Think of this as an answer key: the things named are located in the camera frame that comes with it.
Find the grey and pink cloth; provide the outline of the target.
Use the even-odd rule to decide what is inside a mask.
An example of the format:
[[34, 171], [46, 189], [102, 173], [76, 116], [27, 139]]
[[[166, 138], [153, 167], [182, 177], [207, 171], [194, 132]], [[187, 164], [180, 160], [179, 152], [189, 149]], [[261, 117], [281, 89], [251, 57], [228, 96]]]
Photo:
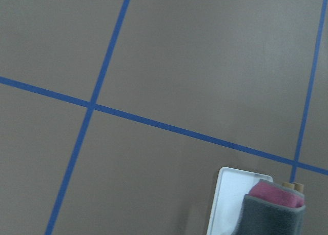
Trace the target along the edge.
[[303, 193], [259, 180], [244, 195], [232, 234], [301, 234], [305, 209]]

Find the white rectangular tray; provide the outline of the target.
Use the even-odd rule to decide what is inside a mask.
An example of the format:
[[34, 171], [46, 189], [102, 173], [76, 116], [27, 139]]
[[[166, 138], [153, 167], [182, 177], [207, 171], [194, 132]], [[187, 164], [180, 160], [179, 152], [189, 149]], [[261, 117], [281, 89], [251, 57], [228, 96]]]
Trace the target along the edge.
[[273, 178], [266, 174], [230, 167], [222, 167], [219, 170], [207, 235], [233, 233], [244, 195], [261, 179], [273, 182]]

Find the wooden rack rod left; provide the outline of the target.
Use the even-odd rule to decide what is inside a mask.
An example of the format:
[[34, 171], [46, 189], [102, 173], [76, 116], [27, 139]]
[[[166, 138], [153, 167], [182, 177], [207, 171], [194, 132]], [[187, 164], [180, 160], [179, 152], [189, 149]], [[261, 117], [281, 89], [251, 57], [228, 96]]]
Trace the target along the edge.
[[289, 188], [289, 189], [292, 189], [294, 190], [295, 189], [295, 185], [293, 183], [289, 183], [289, 182], [282, 182], [281, 184], [283, 187], [285, 188]]

